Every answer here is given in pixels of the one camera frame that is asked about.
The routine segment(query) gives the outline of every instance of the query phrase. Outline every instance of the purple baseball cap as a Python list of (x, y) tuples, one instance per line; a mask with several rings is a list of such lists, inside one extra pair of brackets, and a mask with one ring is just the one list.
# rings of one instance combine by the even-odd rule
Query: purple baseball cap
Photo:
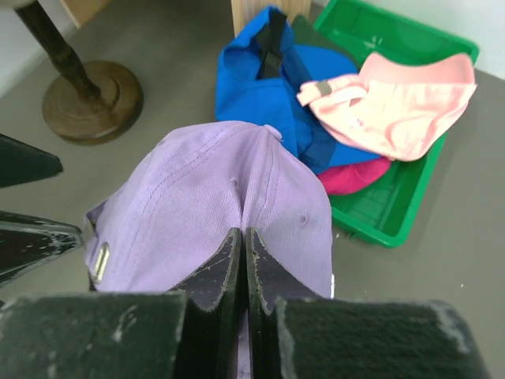
[(255, 227), (271, 255), (331, 296), (331, 207), (320, 180), (271, 126), (176, 129), (87, 217), (97, 291), (164, 292), (205, 263), (232, 227)]

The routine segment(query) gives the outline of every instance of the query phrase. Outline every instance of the pink baseball cap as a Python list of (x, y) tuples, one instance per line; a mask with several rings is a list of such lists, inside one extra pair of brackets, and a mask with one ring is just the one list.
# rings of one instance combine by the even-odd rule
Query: pink baseball cap
[(358, 75), (305, 83), (297, 98), (341, 143), (411, 161), (461, 117), (476, 87), (466, 54), (404, 66), (374, 53)]

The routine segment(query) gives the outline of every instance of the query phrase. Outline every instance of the gray floor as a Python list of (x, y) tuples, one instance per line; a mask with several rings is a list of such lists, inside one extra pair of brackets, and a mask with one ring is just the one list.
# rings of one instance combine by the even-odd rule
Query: gray floor
[[(115, 60), (138, 76), (145, 107), (136, 125), (92, 148), (59, 140), (40, 112), (55, 78), (44, 62), (0, 99), (0, 130), (58, 155), (65, 172), (0, 190), (0, 209), (82, 225), (84, 212), (116, 190), (165, 134), (214, 120), (216, 59), (233, 34), (229, 2), (142, 4), (117, 0), (70, 39), (83, 60)], [(468, 111), (450, 132), (408, 242), (385, 250), (335, 231), (334, 271), (341, 297), (438, 298), (453, 304), (499, 378), (505, 377), (505, 201), (500, 200), (505, 170), (499, 152), (505, 141), (505, 83), (484, 73), (477, 73), (477, 82)], [(79, 250), (0, 289), (0, 298), (86, 286)]]

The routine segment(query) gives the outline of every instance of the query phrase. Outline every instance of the dark wooden pole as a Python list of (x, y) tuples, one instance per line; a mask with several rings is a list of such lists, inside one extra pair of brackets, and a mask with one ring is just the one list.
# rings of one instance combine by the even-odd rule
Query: dark wooden pole
[(86, 102), (98, 99), (100, 88), (89, 80), (76, 52), (62, 37), (40, 3), (33, 2), (16, 9), (16, 13), (47, 52), (54, 67), (76, 89), (77, 95)]

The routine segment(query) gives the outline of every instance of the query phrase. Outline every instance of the green plastic tray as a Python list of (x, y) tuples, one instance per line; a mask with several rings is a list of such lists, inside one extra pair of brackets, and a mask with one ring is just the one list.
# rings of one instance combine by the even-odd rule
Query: green plastic tray
[[(314, 28), (347, 49), (360, 65), (373, 51), (407, 65), (432, 63), (461, 52), (475, 63), (479, 55), (475, 43), (359, 0), (331, 1)], [(386, 247), (403, 244), (445, 138), (415, 162), (393, 162), (381, 179), (362, 191), (331, 196), (334, 224), (369, 243)]]

